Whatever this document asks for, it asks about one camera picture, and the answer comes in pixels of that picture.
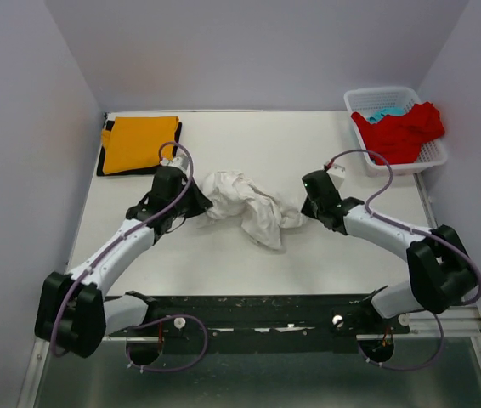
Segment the white t-shirt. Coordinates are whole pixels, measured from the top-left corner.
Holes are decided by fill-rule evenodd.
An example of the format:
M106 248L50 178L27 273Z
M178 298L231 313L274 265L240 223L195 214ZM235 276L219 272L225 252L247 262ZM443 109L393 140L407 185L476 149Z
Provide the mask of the white t-shirt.
M265 189L242 172L210 173L202 180L200 190L212 203L200 216L202 225L239 218L250 240L269 250L281 251L282 231L300 228L307 222L297 201Z

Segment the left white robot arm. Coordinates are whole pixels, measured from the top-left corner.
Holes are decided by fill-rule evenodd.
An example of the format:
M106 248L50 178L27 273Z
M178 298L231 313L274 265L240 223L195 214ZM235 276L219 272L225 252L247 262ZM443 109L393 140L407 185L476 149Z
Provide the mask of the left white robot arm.
M136 292L111 301L106 296L176 219L196 217L211 205L186 169L160 167L150 191L127 210L119 229L94 255L68 273L53 272L44 280L36 336L49 342L56 357L73 353L87 358L111 333L131 328L140 336L151 334L157 316L150 298Z

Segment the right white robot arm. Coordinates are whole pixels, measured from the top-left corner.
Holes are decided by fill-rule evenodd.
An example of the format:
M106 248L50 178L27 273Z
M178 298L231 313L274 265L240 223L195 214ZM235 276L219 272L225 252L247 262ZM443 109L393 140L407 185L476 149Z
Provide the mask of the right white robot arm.
M324 170L305 175L303 186L307 198L302 214L329 230L368 241L407 263L409 279L376 290L369 297L369 306L360 310L359 322L366 331L380 332L391 318L404 313L425 310L438 315L458 305L478 286L479 278L452 228L420 229L395 219L384 221L382 215L371 214L363 201L343 199Z

